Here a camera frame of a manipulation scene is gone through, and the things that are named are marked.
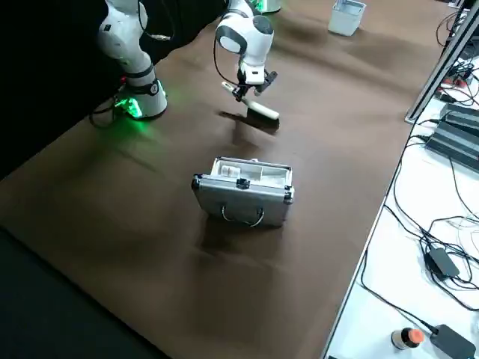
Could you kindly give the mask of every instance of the brown tabletop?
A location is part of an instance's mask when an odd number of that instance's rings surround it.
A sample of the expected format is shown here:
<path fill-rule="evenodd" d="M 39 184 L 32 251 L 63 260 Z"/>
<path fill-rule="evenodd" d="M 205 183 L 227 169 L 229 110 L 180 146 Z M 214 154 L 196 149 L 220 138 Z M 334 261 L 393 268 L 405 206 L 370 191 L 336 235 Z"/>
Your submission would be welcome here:
<path fill-rule="evenodd" d="M 0 222 L 174 358 L 315 358 L 440 53 L 431 24 L 445 10 L 369 2 L 351 38 L 327 33 L 332 4 L 273 17 L 279 76 L 260 101 L 281 113 L 275 135 L 219 115 L 245 108 L 220 85 L 211 25 L 156 66 L 163 117 L 105 131 L 82 121 L 0 184 Z M 413 25 L 386 22 L 384 2 Z M 219 50 L 230 77 L 236 61 Z M 284 227 L 207 218 L 190 182 L 216 156 L 293 167 Z"/>

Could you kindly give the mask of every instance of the silver briefcase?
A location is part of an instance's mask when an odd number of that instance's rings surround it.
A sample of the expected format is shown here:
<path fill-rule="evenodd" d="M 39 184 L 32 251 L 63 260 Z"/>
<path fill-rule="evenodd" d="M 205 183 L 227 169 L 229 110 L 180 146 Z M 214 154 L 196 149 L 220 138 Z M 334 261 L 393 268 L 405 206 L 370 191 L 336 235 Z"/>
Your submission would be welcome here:
<path fill-rule="evenodd" d="M 192 189 L 201 208 L 226 221 L 281 226 L 294 201 L 291 167 L 256 159 L 217 157 L 210 174 L 196 174 Z"/>

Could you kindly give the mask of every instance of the black power supply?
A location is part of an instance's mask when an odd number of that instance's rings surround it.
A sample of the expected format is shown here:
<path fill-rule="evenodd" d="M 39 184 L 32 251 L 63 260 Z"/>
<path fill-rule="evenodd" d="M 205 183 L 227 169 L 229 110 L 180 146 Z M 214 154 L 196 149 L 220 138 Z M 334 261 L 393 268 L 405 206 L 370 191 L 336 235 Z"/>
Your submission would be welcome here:
<path fill-rule="evenodd" d="M 426 253 L 424 260 L 427 267 L 437 276 L 439 280 L 445 280 L 459 275 L 459 269 L 444 248 L 435 248 Z"/>
<path fill-rule="evenodd" d="M 436 327 L 436 332 L 431 335 L 430 340 L 452 359 L 470 359 L 476 352 L 474 344 L 444 324 Z"/>

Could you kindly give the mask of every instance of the case latch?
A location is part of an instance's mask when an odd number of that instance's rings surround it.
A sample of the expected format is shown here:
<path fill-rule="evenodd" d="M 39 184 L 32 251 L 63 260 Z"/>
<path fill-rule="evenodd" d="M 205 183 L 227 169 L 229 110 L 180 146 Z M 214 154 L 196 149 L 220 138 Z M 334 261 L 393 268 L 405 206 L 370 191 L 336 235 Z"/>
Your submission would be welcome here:
<path fill-rule="evenodd" d="M 246 178 L 239 178 L 237 179 L 237 188 L 239 189 L 248 189 L 250 181 Z"/>

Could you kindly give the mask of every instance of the orange button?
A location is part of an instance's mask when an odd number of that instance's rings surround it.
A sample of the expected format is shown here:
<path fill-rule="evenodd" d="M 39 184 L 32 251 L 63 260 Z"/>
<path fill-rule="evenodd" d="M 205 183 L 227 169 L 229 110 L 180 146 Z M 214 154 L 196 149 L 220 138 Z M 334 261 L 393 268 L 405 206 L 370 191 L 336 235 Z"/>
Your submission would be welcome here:
<path fill-rule="evenodd" d="M 424 342 L 424 333 L 419 329 L 411 329 L 408 333 L 408 337 L 414 344 L 421 344 Z"/>

